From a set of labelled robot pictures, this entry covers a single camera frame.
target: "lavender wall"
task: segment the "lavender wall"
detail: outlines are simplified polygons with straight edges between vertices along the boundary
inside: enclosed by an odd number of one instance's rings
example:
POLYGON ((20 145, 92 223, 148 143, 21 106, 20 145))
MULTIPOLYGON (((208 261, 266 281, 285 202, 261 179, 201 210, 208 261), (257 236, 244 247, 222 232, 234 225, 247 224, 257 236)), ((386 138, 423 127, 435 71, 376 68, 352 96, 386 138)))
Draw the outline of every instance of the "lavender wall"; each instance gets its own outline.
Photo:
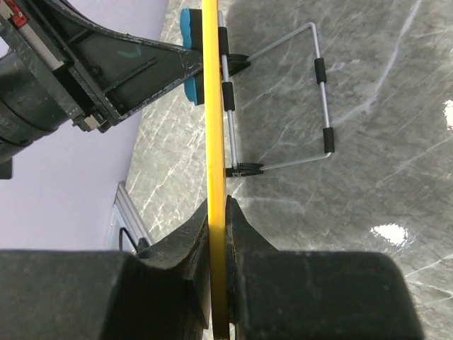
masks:
MULTIPOLYGON (((168 0, 71 2, 102 26, 156 40, 168 6, 168 0)), ((0 55, 6 49, 0 41, 0 55)), ((137 114, 104 135, 67 123, 20 153, 14 178, 0 181, 0 249, 102 249, 139 121, 137 114)))

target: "marble floor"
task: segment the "marble floor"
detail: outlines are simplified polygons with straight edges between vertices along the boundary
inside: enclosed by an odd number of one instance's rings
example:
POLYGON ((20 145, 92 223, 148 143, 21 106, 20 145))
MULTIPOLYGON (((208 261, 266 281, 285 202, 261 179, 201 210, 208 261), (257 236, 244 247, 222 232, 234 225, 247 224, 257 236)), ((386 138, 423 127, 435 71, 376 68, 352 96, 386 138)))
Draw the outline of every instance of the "marble floor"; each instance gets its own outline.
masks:
MULTIPOLYGON (((161 39, 181 43, 170 0, 161 39)), ((453 339, 453 0, 221 0, 232 52, 308 21, 326 60, 336 153, 228 182, 279 249, 370 250, 402 270, 428 339, 453 339)), ((234 77, 239 159, 322 152, 309 31, 234 77)), ((203 108, 179 88, 148 107, 128 189, 160 239, 206 195, 203 108)))

